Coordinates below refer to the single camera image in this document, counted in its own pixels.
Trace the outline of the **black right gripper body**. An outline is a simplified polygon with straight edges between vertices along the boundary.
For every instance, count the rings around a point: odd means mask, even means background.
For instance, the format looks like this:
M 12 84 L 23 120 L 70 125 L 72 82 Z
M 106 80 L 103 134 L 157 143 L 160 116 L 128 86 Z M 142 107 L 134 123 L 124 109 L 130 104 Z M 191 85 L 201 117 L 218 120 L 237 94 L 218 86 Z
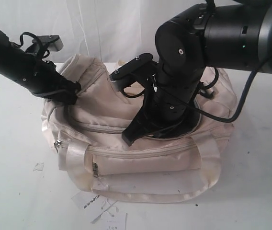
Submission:
M 141 137 L 176 138 L 196 128 L 195 90 L 158 88 L 142 107 Z

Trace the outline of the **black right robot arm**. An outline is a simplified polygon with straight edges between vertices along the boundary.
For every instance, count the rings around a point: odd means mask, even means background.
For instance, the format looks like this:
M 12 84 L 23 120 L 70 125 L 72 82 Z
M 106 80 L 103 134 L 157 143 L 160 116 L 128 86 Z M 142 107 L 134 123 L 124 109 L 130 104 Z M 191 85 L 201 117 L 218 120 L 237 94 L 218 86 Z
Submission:
M 173 138 L 189 133 L 202 115 L 222 123 L 235 121 L 255 76 L 272 74 L 272 0 L 195 4 L 157 29 L 155 47 L 158 61 L 144 53 L 113 74 L 121 93 L 135 82 L 143 87 L 142 106 L 122 132 L 127 145 L 146 136 Z M 208 90 L 219 80 L 221 68 L 250 73 L 229 118 L 195 104 L 197 95 L 212 97 Z

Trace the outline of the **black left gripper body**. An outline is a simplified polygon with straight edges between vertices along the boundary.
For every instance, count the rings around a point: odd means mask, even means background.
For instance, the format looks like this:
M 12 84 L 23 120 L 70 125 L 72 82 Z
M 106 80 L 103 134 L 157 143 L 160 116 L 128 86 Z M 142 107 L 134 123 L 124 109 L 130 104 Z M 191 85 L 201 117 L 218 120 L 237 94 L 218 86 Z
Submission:
M 37 80 L 37 89 L 33 91 L 36 97 L 51 99 L 63 104 L 75 104 L 81 90 L 78 82 L 66 79 L 56 70 L 56 65 L 52 61 L 43 61 L 37 66 L 34 73 Z

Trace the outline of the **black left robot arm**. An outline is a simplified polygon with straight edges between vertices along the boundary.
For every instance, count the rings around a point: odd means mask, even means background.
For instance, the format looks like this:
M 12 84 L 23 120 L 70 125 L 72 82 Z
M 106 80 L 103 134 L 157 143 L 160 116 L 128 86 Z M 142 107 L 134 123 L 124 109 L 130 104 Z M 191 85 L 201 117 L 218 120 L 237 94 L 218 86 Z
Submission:
M 67 80 L 46 58 L 63 48 L 59 35 L 20 35 L 17 44 L 0 30 L 0 74 L 26 88 L 33 96 L 64 104 L 75 104 L 81 90 L 78 82 Z

